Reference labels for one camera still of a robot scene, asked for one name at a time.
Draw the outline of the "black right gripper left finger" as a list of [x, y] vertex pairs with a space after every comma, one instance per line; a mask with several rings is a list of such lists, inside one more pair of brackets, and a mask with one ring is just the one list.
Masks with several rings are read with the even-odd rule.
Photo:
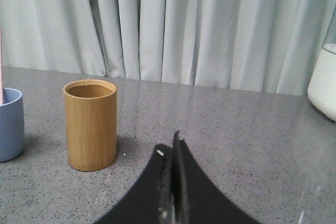
[[173, 149], [155, 145], [131, 189], [95, 223], [172, 223]]

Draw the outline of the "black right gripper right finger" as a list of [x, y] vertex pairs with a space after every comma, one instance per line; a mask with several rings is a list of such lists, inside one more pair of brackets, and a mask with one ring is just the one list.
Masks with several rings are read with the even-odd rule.
[[179, 133], [174, 133], [172, 159], [176, 223], [258, 223], [212, 183]]

